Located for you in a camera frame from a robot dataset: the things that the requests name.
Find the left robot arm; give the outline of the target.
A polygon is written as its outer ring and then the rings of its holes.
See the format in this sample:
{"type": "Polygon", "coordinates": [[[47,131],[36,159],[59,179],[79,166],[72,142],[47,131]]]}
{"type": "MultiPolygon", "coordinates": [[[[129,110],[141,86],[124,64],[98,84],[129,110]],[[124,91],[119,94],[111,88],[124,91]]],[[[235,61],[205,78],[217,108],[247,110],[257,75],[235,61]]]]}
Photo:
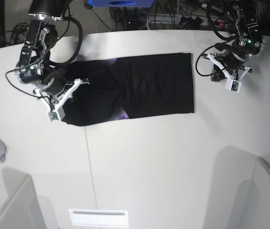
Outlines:
{"type": "Polygon", "coordinates": [[[225,37],[216,28],[215,21],[211,18],[212,6],[216,3],[211,0],[206,7],[206,18],[215,35],[223,40],[206,48],[195,62],[195,70],[202,77],[211,77],[213,82],[223,79],[241,81],[252,68],[245,65],[247,60],[262,53],[265,49],[264,37],[259,29],[259,20],[256,9],[248,0],[224,1],[224,16],[233,24],[233,35],[225,37]],[[202,74],[198,70],[201,58],[213,63],[210,74],[202,74]]]}

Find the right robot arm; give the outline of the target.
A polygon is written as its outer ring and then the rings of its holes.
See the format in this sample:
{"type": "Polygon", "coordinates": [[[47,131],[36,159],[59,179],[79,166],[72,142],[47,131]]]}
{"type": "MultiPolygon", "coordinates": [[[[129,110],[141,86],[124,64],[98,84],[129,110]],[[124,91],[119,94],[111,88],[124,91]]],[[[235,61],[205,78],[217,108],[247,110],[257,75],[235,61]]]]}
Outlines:
{"type": "Polygon", "coordinates": [[[57,112],[72,97],[73,92],[88,79],[67,76],[67,68],[79,54],[83,41],[80,22],[71,16],[69,0],[34,0],[29,9],[32,19],[28,25],[16,74],[22,84],[36,86],[28,96],[44,99],[50,112],[57,112]],[[73,23],[78,28],[78,42],[73,55],[65,62],[53,62],[51,49],[63,38],[55,28],[55,21],[73,23]]]}

